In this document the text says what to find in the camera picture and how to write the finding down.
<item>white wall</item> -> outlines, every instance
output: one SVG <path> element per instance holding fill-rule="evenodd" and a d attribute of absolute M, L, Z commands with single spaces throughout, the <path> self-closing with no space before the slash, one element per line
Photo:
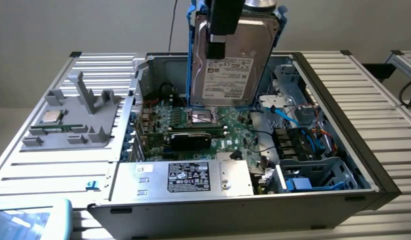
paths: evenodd
<path fill-rule="evenodd" d="M 0 107 L 39 101 L 72 51 L 167 50 L 173 0 L 0 0 Z M 172 51 L 187 48 L 179 0 Z M 411 49 L 411 0 L 280 0 L 288 25 L 277 50 L 348 49 L 382 62 Z"/>

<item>blue clip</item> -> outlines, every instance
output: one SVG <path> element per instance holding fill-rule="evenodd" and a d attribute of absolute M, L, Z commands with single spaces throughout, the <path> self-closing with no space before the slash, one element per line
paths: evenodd
<path fill-rule="evenodd" d="M 85 184 L 85 190 L 99 190 L 99 187 L 97 187 L 99 183 L 97 181 L 89 181 L 87 184 Z"/>

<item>hard drive label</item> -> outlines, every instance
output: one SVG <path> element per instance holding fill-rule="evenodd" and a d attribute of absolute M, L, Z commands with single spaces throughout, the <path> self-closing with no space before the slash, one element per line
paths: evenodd
<path fill-rule="evenodd" d="M 241 99 L 249 79 L 253 58 L 227 57 L 205 63 L 204 99 Z"/>
<path fill-rule="evenodd" d="M 209 191 L 208 162 L 169 163 L 167 190 L 171 193 Z"/>

